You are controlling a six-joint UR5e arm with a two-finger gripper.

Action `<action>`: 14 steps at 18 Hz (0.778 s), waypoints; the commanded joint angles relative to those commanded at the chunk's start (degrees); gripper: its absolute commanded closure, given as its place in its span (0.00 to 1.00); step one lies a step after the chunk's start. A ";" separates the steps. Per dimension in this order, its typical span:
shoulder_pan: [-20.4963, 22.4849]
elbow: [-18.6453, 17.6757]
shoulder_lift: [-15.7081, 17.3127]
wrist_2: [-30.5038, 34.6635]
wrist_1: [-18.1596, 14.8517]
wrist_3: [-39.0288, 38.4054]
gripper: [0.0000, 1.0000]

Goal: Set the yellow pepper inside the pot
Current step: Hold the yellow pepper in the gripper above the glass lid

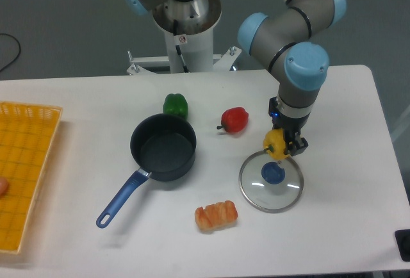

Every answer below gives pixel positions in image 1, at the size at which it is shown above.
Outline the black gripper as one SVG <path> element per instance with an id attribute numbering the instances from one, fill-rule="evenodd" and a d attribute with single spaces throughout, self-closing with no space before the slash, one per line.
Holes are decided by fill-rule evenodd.
<path id="1" fill-rule="evenodd" d="M 272 118 L 273 128 L 282 128 L 285 132 L 285 154 L 296 156 L 308 147 L 308 142 L 301 137 L 300 131 L 310 116 L 310 106 L 295 108 L 287 105 L 279 96 L 269 100 L 268 114 Z"/>

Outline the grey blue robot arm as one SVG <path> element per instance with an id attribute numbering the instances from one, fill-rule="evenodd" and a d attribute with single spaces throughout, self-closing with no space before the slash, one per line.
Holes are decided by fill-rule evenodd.
<path id="1" fill-rule="evenodd" d="M 137 15 L 152 13 L 162 30 L 172 72 L 207 72 L 213 68 L 213 29 L 220 20 L 220 0 L 125 0 Z M 281 130 L 283 154 L 303 153 L 308 143 L 301 130 L 323 85 L 329 57 L 310 39 L 338 22 L 346 0 L 284 0 L 286 11 L 274 19 L 248 16 L 237 40 L 278 82 L 268 113 Z"/>

